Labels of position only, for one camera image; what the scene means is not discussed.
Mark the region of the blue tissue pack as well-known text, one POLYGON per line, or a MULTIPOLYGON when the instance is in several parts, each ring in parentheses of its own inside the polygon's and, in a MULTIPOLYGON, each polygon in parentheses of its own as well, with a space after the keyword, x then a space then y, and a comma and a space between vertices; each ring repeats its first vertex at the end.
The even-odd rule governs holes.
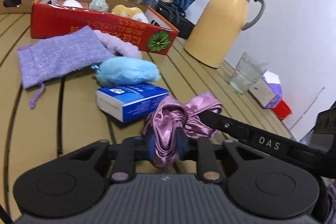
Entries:
POLYGON ((169 95, 154 84, 111 86, 96 90, 97 107, 122 123, 130 122, 156 110, 169 95))

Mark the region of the pink satin scrunchie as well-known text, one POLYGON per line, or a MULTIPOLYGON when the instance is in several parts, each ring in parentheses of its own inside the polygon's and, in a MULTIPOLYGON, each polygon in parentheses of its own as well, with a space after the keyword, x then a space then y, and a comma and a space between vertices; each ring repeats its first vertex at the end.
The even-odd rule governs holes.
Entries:
POLYGON ((174 97, 167 96, 156 110, 149 114, 141 135, 154 136, 153 164, 158 168, 171 166, 177 156, 177 129, 192 139, 214 137, 215 129, 201 122, 199 114, 210 111, 221 113, 222 104, 211 93, 205 92, 182 104, 174 97))

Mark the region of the pale green soft toy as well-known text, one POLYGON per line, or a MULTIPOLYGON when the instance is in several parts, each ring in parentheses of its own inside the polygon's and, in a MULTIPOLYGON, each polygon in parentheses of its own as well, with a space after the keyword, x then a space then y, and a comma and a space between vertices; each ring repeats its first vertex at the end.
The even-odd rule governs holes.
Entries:
POLYGON ((89 9, 93 11, 107 12, 109 9, 106 0, 92 0, 89 4, 89 9))

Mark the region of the white round soft object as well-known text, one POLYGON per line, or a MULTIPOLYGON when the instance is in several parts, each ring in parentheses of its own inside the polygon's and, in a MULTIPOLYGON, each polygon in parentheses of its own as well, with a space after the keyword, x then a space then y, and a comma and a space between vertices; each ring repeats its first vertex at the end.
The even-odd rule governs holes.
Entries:
POLYGON ((74 8, 79 8, 79 9, 83 8, 82 4, 78 1, 76 1, 76 0, 65 0, 63 2, 62 6, 64 6, 64 7, 74 7, 74 8))

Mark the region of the red small container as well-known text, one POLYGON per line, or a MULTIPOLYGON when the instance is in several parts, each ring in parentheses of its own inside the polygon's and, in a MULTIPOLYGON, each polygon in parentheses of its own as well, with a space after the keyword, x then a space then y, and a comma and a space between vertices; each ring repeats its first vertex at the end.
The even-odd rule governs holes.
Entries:
POLYGON ((283 121, 292 114, 292 110, 284 100, 281 100, 274 108, 272 108, 272 111, 280 121, 283 121))

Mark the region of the light blue plush toy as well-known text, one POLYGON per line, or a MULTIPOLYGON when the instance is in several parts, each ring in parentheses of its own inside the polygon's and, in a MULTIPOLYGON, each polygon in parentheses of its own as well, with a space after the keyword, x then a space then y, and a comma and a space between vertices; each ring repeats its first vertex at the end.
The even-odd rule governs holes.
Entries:
POLYGON ((100 86, 152 83, 161 78, 158 67, 146 60, 113 57, 98 65, 91 65, 100 86))

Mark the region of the purple white tissue box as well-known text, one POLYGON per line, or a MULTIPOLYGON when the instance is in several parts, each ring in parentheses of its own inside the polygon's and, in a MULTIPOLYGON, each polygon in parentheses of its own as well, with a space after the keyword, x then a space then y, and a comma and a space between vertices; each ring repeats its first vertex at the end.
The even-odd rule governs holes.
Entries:
POLYGON ((282 100, 282 87, 277 74, 266 71, 249 93, 264 109, 273 109, 282 100))

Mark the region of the clear glass cup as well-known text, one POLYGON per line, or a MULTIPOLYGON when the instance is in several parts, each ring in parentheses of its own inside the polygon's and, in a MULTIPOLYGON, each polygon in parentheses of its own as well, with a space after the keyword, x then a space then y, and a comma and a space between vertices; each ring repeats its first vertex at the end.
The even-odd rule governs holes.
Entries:
POLYGON ((268 62, 260 63, 257 59, 244 52, 230 78, 229 85, 237 94, 245 94, 261 79, 268 62))

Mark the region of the purple fluffy headband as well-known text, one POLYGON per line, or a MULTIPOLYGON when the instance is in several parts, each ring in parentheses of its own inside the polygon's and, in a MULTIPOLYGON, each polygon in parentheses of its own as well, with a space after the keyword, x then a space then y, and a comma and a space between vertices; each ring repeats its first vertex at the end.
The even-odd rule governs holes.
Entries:
POLYGON ((130 42, 124 42, 117 36, 113 36, 99 30, 94 30, 93 32, 113 56, 142 59, 142 53, 138 49, 138 46, 135 46, 130 42))

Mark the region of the yellow thermos jug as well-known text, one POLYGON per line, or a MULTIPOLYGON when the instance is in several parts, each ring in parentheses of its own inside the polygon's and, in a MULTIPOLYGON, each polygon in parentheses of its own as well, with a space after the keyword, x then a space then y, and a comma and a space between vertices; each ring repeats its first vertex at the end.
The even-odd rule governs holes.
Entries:
POLYGON ((210 0, 185 42, 185 51, 202 64, 218 68, 240 32, 254 26, 265 10, 264 0, 254 0, 261 7, 247 22, 250 0, 210 0))

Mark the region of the yellow white plush toy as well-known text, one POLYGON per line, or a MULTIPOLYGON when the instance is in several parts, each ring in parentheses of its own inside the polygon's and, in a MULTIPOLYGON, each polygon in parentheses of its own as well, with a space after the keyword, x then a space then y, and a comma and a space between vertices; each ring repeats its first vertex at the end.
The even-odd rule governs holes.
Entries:
POLYGON ((116 5, 112 11, 112 14, 122 16, 124 18, 133 19, 138 22, 149 23, 149 20, 138 7, 126 7, 124 5, 116 5))

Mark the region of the black backpack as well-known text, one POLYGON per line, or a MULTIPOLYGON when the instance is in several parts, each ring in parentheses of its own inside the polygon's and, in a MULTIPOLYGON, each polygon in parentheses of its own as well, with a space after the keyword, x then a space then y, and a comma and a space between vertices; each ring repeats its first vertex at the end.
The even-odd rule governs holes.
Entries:
POLYGON ((189 38, 195 24, 186 19, 184 12, 163 1, 158 2, 155 10, 179 30, 178 37, 185 40, 189 38))

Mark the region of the red orange cardboard box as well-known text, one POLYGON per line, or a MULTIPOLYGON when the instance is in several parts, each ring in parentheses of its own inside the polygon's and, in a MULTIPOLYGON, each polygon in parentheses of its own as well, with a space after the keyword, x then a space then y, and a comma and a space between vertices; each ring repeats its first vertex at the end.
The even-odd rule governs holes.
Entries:
POLYGON ((127 0, 106 0, 109 8, 116 5, 140 8, 149 23, 113 15, 110 12, 89 9, 92 0, 76 0, 82 9, 62 6, 65 0, 35 0, 31 12, 30 34, 32 38, 45 39, 66 35, 89 26, 117 36, 124 42, 138 46, 139 50, 161 55, 168 53, 171 44, 179 34, 164 17, 150 7, 127 0))

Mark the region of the purple woven drawstring pouch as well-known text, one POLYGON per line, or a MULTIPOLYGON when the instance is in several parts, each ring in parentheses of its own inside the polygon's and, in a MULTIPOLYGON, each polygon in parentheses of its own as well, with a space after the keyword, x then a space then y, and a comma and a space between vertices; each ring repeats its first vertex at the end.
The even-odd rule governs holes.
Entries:
POLYGON ((22 86, 38 86, 29 102, 34 109, 45 90, 45 82, 112 58, 92 28, 85 26, 71 34, 41 39, 17 50, 22 86))

